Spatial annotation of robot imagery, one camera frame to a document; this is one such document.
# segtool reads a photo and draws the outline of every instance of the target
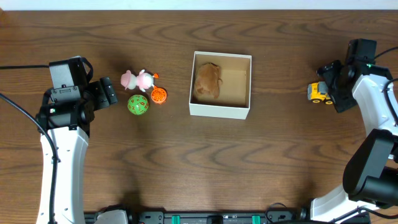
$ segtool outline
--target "white wall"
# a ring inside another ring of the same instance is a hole
[[[0,0],[3,10],[398,9],[398,0]]]

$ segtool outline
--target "green ball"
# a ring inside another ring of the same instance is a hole
[[[141,115],[148,110],[149,104],[146,97],[142,95],[134,95],[130,97],[127,108],[135,115]]]

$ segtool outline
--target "toy car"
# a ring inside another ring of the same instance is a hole
[[[323,101],[327,105],[333,104],[325,82],[309,84],[307,96],[308,100],[312,101],[312,103],[320,103]]]

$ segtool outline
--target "stuffed animal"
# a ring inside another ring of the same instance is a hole
[[[143,69],[136,77],[131,73],[130,70],[127,70],[125,74],[122,75],[120,83],[122,84],[122,86],[125,87],[125,90],[132,90],[136,86],[138,86],[141,91],[145,92],[146,89],[149,89],[150,87],[155,87],[154,78],[159,78],[159,75],[157,73],[155,73],[155,75],[151,75],[149,73],[146,73]]]
[[[220,95],[220,68],[212,63],[202,65],[195,76],[194,95],[212,95],[217,99]]]

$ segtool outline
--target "toy truck wheel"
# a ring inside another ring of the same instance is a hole
[[[324,102],[325,102],[326,105],[332,105],[333,104],[332,100],[325,100]]]

